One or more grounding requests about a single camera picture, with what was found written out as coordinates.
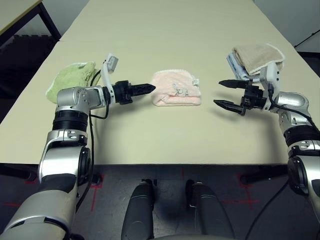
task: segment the floor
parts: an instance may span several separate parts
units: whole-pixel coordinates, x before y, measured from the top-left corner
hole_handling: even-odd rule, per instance
[[[216,193],[230,218],[236,239],[243,240],[264,204],[281,188],[286,176],[245,186],[239,175],[255,172],[256,166],[153,165],[98,166],[103,176],[91,186],[72,231],[86,240],[118,240],[130,195],[142,178],[157,179],[153,211],[154,236],[197,233],[194,212],[186,210],[185,182],[202,181]],[[19,205],[36,192],[38,182],[0,175],[0,231]],[[319,223],[311,204],[287,187],[267,208],[249,239],[316,239]]]

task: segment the green towel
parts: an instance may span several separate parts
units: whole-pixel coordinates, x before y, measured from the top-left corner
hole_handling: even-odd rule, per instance
[[[46,91],[46,98],[56,104],[57,94],[60,90],[73,87],[89,87],[93,76],[98,72],[95,66],[94,61],[77,62],[66,66],[58,73]],[[99,78],[100,75],[94,79],[93,86],[97,85]]]

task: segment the black cable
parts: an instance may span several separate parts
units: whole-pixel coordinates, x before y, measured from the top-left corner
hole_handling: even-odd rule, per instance
[[[97,71],[96,74],[93,76],[91,82],[90,82],[90,87],[94,84],[94,80],[96,79],[96,77],[98,76],[98,74],[101,72],[101,70]],[[106,109],[105,109],[105,115],[104,116],[98,116],[98,115],[93,115],[90,113],[90,116],[96,119],[106,119],[108,117],[109,114],[109,102],[107,100],[107,97],[105,96],[105,93],[103,93],[104,95],[104,100],[105,100],[105,104],[106,104]]]
[[[267,207],[272,203],[272,201],[275,200],[276,197],[279,196],[279,194],[286,188],[287,185],[288,185],[288,181],[286,181],[284,183],[284,185],[279,189],[279,191],[277,191],[276,194],[273,195],[273,197],[264,205],[264,207],[261,209],[261,211],[258,213],[258,215],[254,218],[253,222],[251,223],[251,226],[250,226],[244,240],[248,240],[252,229],[254,228],[255,224],[257,223],[257,221],[260,218],[260,216],[262,215],[262,213],[267,209]]]
[[[96,74],[93,76],[93,78],[90,82],[90,87],[94,84],[94,80],[96,79],[96,77],[98,76],[99,73],[101,73],[101,70],[97,71]]]
[[[302,42],[298,43],[297,45],[294,46],[294,48],[298,47],[300,44],[304,43],[305,41],[307,41],[309,38],[311,38],[313,35],[317,34],[320,32],[320,29],[316,32],[311,33],[310,36],[308,36],[305,40],[303,40]]]
[[[99,70],[92,78],[91,82],[90,82],[90,87],[93,85],[94,83],[94,80],[95,78],[98,76],[98,74],[101,72],[101,70]],[[82,202],[84,201],[89,189],[90,189],[90,186],[91,186],[91,183],[92,183],[92,179],[93,179],[93,176],[94,176],[94,167],[95,167],[95,140],[94,140],[94,131],[93,131],[93,128],[92,128],[92,118],[91,117],[98,117],[98,118],[102,118],[102,119],[105,119],[107,118],[108,116],[108,112],[109,112],[109,103],[108,103],[108,100],[106,98],[106,96],[104,96],[104,99],[106,100],[106,107],[107,107],[107,110],[105,112],[105,117],[99,117],[99,116],[95,116],[95,115],[91,115],[91,111],[89,112],[89,127],[90,127],[90,136],[91,136],[91,168],[90,168],[90,171],[89,171],[89,176],[88,176],[88,183],[85,187],[85,190],[82,194],[82,196],[80,197],[79,201],[76,203],[76,206],[75,206],[75,212],[77,212],[79,210],[79,207],[81,206]]]
[[[91,183],[92,183],[92,178],[94,176],[94,168],[95,168],[95,140],[94,140],[94,131],[93,131],[93,128],[92,128],[92,119],[91,119],[91,116],[89,114],[89,127],[90,127],[90,136],[91,136],[91,169],[90,169],[90,172],[89,172],[89,176],[88,176],[88,184],[86,185],[85,187],[85,190],[82,194],[82,196],[80,197],[79,201],[76,203],[76,206],[75,206],[75,212],[77,212],[79,210],[79,207],[81,206],[82,202],[84,201],[89,189],[90,189],[90,186],[91,186]]]
[[[298,110],[294,110],[294,109],[291,109],[291,108],[287,108],[287,107],[285,107],[283,105],[280,106],[280,105],[276,104],[275,101],[272,99],[273,91],[274,91],[273,89],[268,89],[269,100],[270,100],[270,102],[271,102],[273,107],[276,107],[278,109],[282,109],[282,110],[285,110],[285,111],[290,111],[290,112],[293,112],[293,113],[296,113],[296,114],[299,114],[299,115],[303,116],[304,118],[306,118],[309,121],[309,123],[317,131],[317,133],[320,134],[319,129],[317,128],[316,124],[314,123],[314,121],[312,120],[312,118],[310,116],[308,116],[308,115],[306,115],[306,114],[304,114],[304,113],[302,113],[302,112],[300,112]]]

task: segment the wall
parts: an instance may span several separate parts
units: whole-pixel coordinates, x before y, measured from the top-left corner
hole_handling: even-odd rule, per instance
[[[43,0],[43,5],[60,34],[63,35],[88,2],[89,0]],[[17,34],[49,35],[50,33],[41,18],[37,15],[21,28]]]
[[[292,45],[297,45],[320,29],[320,0],[254,0],[254,2]],[[320,32],[302,43],[296,50],[320,53]]]
[[[43,0],[43,4],[63,35],[88,1]],[[320,0],[253,1],[292,45],[300,43],[320,29]],[[40,17],[36,16],[17,34],[42,35],[49,32]],[[320,53],[320,33],[297,47],[297,51]]]

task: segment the black table leg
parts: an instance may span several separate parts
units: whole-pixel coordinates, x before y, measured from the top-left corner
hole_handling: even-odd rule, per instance
[[[61,38],[60,32],[58,31],[56,25],[52,21],[49,13],[47,12],[45,6],[42,3],[39,3],[38,5],[40,12],[39,15],[44,22],[45,26],[48,28],[49,32],[51,33],[52,37],[59,41]]]
[[[254,184],[259,181],[271,180],[288,174],[287,165],[261,166],[260,170],[254,173],[243,174],[240,181],[244,185]]]
[[[34,181],[37,177],[36,170],[33,171],[27,167],[10,167],[4,163],[0,163],[0,175],[16,177],[28,181]]]

